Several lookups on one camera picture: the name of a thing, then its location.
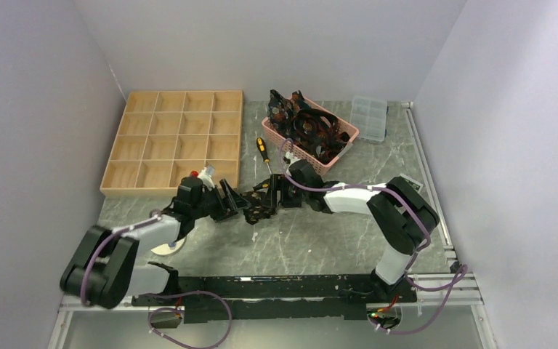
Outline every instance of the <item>plastic basket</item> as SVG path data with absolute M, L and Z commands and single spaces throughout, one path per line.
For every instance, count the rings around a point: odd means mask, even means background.
M 305 98 L 305 100 L 307 101 L 307 104 L 311 106 L 311 108 L 320 109 L 321 111 L 331 113 L 330 111 L 327 111 L 326 109 L 322 108 L 322 106 L 311 101 L 309 98 Z M 313 166 L 315 172 L 317 172 L 320 176 L 325 175 L 326 172 L 328 172 L 328 170 L 331 169 L 331 167 L 334 164 L 336 164 L 336 162 L 345 154 L 345 152 L 347 152 L 352 147 L 354 139 L 356 138 L 356 136 L 358 136 L 358 129 L 356 127 L 352 126 L 349 122 L 339 118 L 338 116 L 337 119 L 339 120 L 341 131 L 347 132 L 347 134 L 349 134 L 349 141 L 345 145 L 345 148 L 343 148 L 343 150 L 339 153 L 339 155 L 335 156 L 334 159 L 331 160 L 331 162 L 329 162 L 326 165 L 322 164 L 316 158 L 308 154 L 306 151 L 296 146 L 294 146 L 294 149 L 292 150 L 292 152 L 294 153 L 294 155 L 296 155 L 297 158 L 307 160 L 307 162 L 310 163 L 311 166 Z M 272 127 L 268 118 L 266 117 L 264 118 L 264 121 L 262 121 L 262 127 L 264 127 L 264 137 L 270 142 L 272 142 L 273 144 L 275 144 L 276 146 L 280 147 L 281 143 L 283 143 L 283 141 L 286 140 L 282 135 L 279 135 L 275 131 L 275 128 Z M 288 143 L 286 144 L 285 147 L 283 147 L 283 151 L 289 151 L 289 150 L 290 150 L 290 144 Z

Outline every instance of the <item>wooden organizer tray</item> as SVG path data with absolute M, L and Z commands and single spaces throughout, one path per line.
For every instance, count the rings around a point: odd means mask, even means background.
M 242 91 L 129 94 L 100 190 L 106 196 L 174 196 L 183 177 L 215 168 L 238 186 Z

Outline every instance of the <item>purple cable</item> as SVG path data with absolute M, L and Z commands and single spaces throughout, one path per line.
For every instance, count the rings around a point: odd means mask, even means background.
M 91 271 L 93 270 L 93 265 L 95 265 L 97 258 L 100 256 L 100 253 L 102 253 L 102 250 L 110 243 L 110 241 L 114 240 L 115 238 L 125 233 L 128 233 L 129 231 L 147 227 L 149 225 L 152 225 L 153 223 L 159 222 L 160 220 L 161 220 L 161 216 L 155 215 L 149 218 L 148 220 L 143 220 L 142 222 L 129 225 L 127 227 L 122 227 L 120 229 L 113 231 L 110 236 L 108 236 L 104 241 L 101 242 L 101 244 L 95 249 L 95 252 L 93 252 L 93 255 L 91 256 L 91 260 L 89 260 L 89 264 L 86 266 L 86 269 L 84 270 L 84 276 L 82 277 L 82 285 L 80 287 L 80 301 L 82 301 L 82 305 L 84 305 L 85 307 L 91 306 L 90 304 L 88 304 L 89 302 L 86 299 L 86 289 L 89 287 L 89 276 L 91 275 Z
M 448 284 L 450 286 L 448 286 L 448 291 L 446 292 L 446 295 L 444 296 L 444 299 L 442 300 L 442 304 L 440 304 L 440 306 L 437 308 L 437 310 L 435 311 L 435 313 L 433 314 L 433 316 L 431 316 L 431 318 L 422 326 L 420 326 L 417 329 L 410 329 L 408 331 L 393 331 L 390 329 L 386 330 L 387 334 L 399 334 L 399 335 L 403 335 L 403 334 L 416 334 L 418 332 L 421 332 L 423 330 L 425 330 L 427 327 L 431 326 L 431 324 L 433 324 L 433 321 L 435 321 L 435 319 L 437 319 L 438 316 L 440 316 L 440 314 L 442 313 L 442 310 L 444 309 L 444 305 L 446 305 L 446 302 L 448 301 L 448 298 L 450 297 L 450 292 L 452 291 L 453 286 L 459 282 L 467 273 L 467 265 L 462 265 L 458 270 L 457 270 L 457 274 L 455 274 L 455 276 L 453 277 L 453 280 Z M 377 325 L 372 322 L 372 320 L 370 318 L 368 318 L 369 322 L 371 324 L 373 324 L 376 328 Z
M 152 225 L 153 223 L 159 222 L 161 220 L 161 212 L 157 213 L 155 211 L 151 212 L 151 214 L 153 215 L 153 217 L 149 218 L 148 220 L 144 220 L 142 222 L 136 223 L 134 225 L 129 225 L 126 227 L 122 227 L 120 229 L 117 229 L 115 231 L 112 232 L 112 234 L 110 236 L 108 236 L 104 241 L 102 241 L 100 243 L 100 245 L 95 249 L 95 252 L 93 252 L 93 255 L 91 256 L 91 259 L 89 260 L 89 264 L 87 265 L 85 271 L 84 271 L 84 276 L 82 277 L 82 285 L 80 287 L 80 300 L 82 301 L 82 305 L 84 306 L 90 306 L 88 299 L 86 298 L 86 289 L 88 288 L 89 285 L 89 276 L 91 275 L 91 271 L 93 270 L 93 265 L 95 265 L 97 258 L 99 257 L 99 255 L 101 254 L 102 250 L 110 243 L 110 241 L 114 240 L 115 238 L 128 233 L 129 231 L 135 230 L 135 229 L 140 229 L 143 227 L 147 227 L 149 225 Z M 221 303 L 225 306 L 225 309 L 227 310 L 227 317 L 228 317 L 228 322 L 227 322 L 227 330 L 225 332 L 225 334 L 223 335 L 223 337 L 219 340 L 219 342 L 209 346 L 209 347 L 192 347 L 190 345 L 186 345 L 184 343 L 179 342 L 178 340 L 170 337 L 170 336 L 166 336 L 164 333 L 156 330 L 155 328 L 153 328 L 153 326 L 151 325 L 151 318 L 153 317 L 153 315 L 155 315 L 156 313 L 159 313 L 161 311 L 173 311 L 174 313 L 180 313 L 180 310 L 174 309 L 174 308 L 159 308 L 157 310 L 154 310 L 151 314 L 149 314 L 148 316 L 148 326 L 150 327 L 151 331 L 155 334 L 157 334 L 158 336 L 162 337 L 162 338 L 166 338 L 167 340 L 169 340 L 170 342 L 173 342 L 174 344 L 180 345 L 184 348 L 187 349 L 212 349 L 212 348 L 216 348 L 218 347 L 221 343 L 223 343 L 225 341 L 225 339 L 227 338 L 227 335 L 230 333 L 230 329 L 232 328 L 232 311 L 230 310 L 230 306 L 227 304 L 227 302 L 225 300 L 223 300 L 223 298 L 221 298 L 219 295 L 213 293 L 213 292 L 207 292 L 207 291 L 192 291 L 192 292 L 185 292 L 185 293 L 181 293 L 181 294 L 172 294 L 169 296 L 162 296 L 159 294 L 146 294 L 147 296 L 153 296 L 154 298 L 162 298 L 162 299 L 171 299 L 171 298 L 179 298 L 179 297 L 185 297 L 185 296 L 189 296 L 192 294 L 207 294 L 209 296 L 212 296 L 214 298 L 217 298 L 218 300 L 221 301 Z
M 452 281 L 446 285 L 443 286 L 439 286 L 439 287 L 422 287 L 420 285 L 417 285 L 408 275 L 407 275 L 407 270 L 414 264 L 414 262 L 416 261 L 416 257 L 418 256 L 418 253 L 420 251 L 422 251 L 423 249 L 427 248 L 430 244 L 431 244 L 431 234 L 429 234 L 429 231 L 426 230 L 426 228 L 424 227 L 424 224 L 422 224 L 422 221 L 420 221 L 420 219 L 418 218 L 418 216 L 416 216 L 416 213 L 411 209 L 411 207 L 409 207 L 408 203 L 405 202 L 405 200 L 403 200 L 403 198 L 401 196 L 399 196 L 399 194 L 395 193 L 393 190 L 390 190 L 388 188 L 384 188 L 384 187 L 371 187 L 368 185 L 362 185 L 362 184 L 349 184 L 349 185 L 345 185 L 345 186 L 341 186 L 341 187 L 335 187 L 335 188 L 309 188 L 306 187 L 304 185 L 301 185 L 300 183 L 298 183 L 297 181 L 293 180 L 292 177 L 290 177 L 285 169 L 285 167 L 283 167 L 283 157 L 281 156 L 281 151 L 283 150 L 283 148 L 286 146 L 286 143 L 290 142 L 291 147 L 290 147 L 290 151 L 292 150 L 292 148 L 294 147 L 294 141 L 290 138 L 286 138 L 282 143 L 281 146 L 279 147 L 279 168 L 281 169 L 281 172 L 283 173 L 283 176 L 285 178 L 287 178 L 287 180 L 290 181 L 290 183 L 294 184 L 297 188 L 300 188 L 302 190 L 306 190 L 306 191 L 312 191 L 312 192 L 316 192 L 316 193 L 327 193 L 327 192 L 331 192 L 331 191 L 337 191 L 337 190 L 344 190 L 344 189 L 350 189 L 350 188 L 359 188 L 359 189 L 367 189 L 367 190 L 376 190 L 376 191 L 381 191 L 384 193 L 388 193 L 390 194 L 392 197 L 394 197 L 395 199 L 397 199 L 397 201 L 399 201 L 399 203 L 405 208 L 406 212 L 412 217 L 412 219 L 414 220 L 414 222 L 416 222 L 416 225 L 420 228 L 420 230 L 422 230 L 422 233 L 424 234 L 424 238 L 426 239 L 426 242 L 424 244 L 422 244 L 421 246 L 419 246 L 416 249 L 416 253 L 412 255 L 412 257 L 410 258 L 410 261 L 408 262 L 407 266 L 405 267 L 405 279 L 408 281 L 408 283 L 414 287 L 416 287 L 417 289 L 421 289 L 423 291 L 428 291 L 428 292 L 434 292 L 434 291 L 441 291 L 443 289 L 448 289 L 448 291 L 446 292 L 446 296 L 444 297 L 444 300 L 442 301 L 442 304 L 440 304 L 440 307 L 435 311 L 435 313 L 433 314 L 433 316 L 427 321 L 427 323 L 423 326 L 420 326 L 417 329 L 413 329 L 410 331 L 398 331 L 398 332 L 390 332 L 388 331 L 388 333 L 393 333 L 393 334 L 414 334 L 414 333 L 418 333 L 420 331 L 422 331 L 423 329 L 429 327 L 430 324 L 433 323 L 433 321 L 441 314 L 444 305 L 446 304 L 446 302 L 448 301 L 448 298 L 450 296 L 450 291 L 452 291 L 453 286 L 458 283 L 460 280 L 462 280 L 465 275 L 467 274 L 467 264 L 462 265 L 455 273 Z
M 210 345 L 208 347 L 193 347 L 191 345 L 187 345 L 184 344 L 183 342 L 179 342 L 178 340 L 164 334 L 163 332 L 158 331 L 157 329 L 155 329 L 153 327 L 153 325 L 151 324 L 150 320 L 151 318 L 157 314 L 160 313 L 162 311 L 170 311 L 172 313 L 181 313 L 180 310 L 174 309 L 174 308 L 159 308 L 157 310 L 154 310 L 152 313 L 150 313 L 148 315 L 148 327 L 150 328 L 150 330 L 154 333 L 157 334 L 159 337 L 165 338 L 167 340 L 169 340 L 170 342 L 173 342 L 176 345 L 180 345 L 181 347 L 187 348 L 187 349 L 212 349 L 212 348 L 217 348 L 219 345 L 221 345 L 225 339 L 227 338 L 228 334 L 230 333 L 230 329 L 232 328 L 232 311 L 230 310 L 230 306 L 227 304 L 227 302 L 221 298 L 219 295 L 213 293 L 213 292 L 208 292 L 208 291 L 191 291 L 191 292 L 185 292 L 185 293 L 181 293 L 181 294 L 171 294 L 169 296 L 162 296 L 159 294 L 145 294 L 145 296 L 151 296 L 154 298 L 161 298 L 164 300 L 169 300 L 172 298 L 179 298 L 179 297 L 185 297 L 185 296 L 190 296 L 192 294 L 206 294 L 208 296 L 211 296 L 213 298 L 217 298 L 225 307 L 225 310 L 227 310 L 227 329 L 225 330 L 225 334 L 223 335 L 223 337 L 221 337 L 221 339 L 219 341 L 217 341 L 217 343 Z
M 290 181 L 290 183 L 294 184 L 297 188 L 300 188 L 300 189 L 306 190 L 306 191 L 312 191 L 314 193 L 327 193 L 327 192 L 331 192 L 331 191 L 338 191 L 338 190 L 344 190 L 344 189 L 350 189 L 350 188 L 375 190 L 375 191 L 381 191 L 383 193 L 388 193 L 392 197 L 397 199 L 397 201 L 399 201 L 401 206 L 403 206 L 405 208 L 407 213 L 412 217 L 412 219 L 414 219 L 414 222 L 416 222 L 416 225 L 418 226 L 418 228 L 420 228 L 420 230 L 422 230 L 422 233 L 424 234 L 424 238 L 425 238 L 426 242 L 423 245 L 421 245 L 418 249 L 416 249 L 416 251 L 419 252 L 422 249 L 427 248 L 431 244 L 431 234 L 429 234 L 429 231 L 426 230 L 426 228 L 424 227 L 424 224 L 422 224 L 422 221 L 420 221 L 418 216 L 416 216 L 416 213 L 412 210 L 412 208 L 408 205 L 408 203 L 405 202 L 405 200 L 403 200 L 403 198 L 401 196 L 399 196 L 399 194 L 397 194 L 393 190 L 390 190 L 390 189 L 385 188 L 385 187 L 373 187 L 373 186 L 364 185 L 364 184 L 348 184 L 348 185 L 345 185 L 345 186 L 335 187 L 335 188 L 309 188 L 309 187 L 305 187 L 304 185 L 302 185 L 302 184 L 298 183 L 297 181 L 293 180 L 292 177 L 290 177 L 288 175 L 288 173 L 286 171 L 286 168 L 283 167 L 283 157 L 281 156 L 281 151 L 282 151 L 283 147 L 286 146 L 287 142 L 290 142 L 290 144 L 291 144 L 290 151 L 294 147 L 294 141 L 291 138 L 286 138 L 283 141 L 283 143 L 281 143 L 281 146 L 279 147 L 279 151 L 278 151 L 278 153 L 279 153 L 279 168 L 281 169 L 281 173 L 283 173 L 283 176 L 285 178 L 287 178 Z

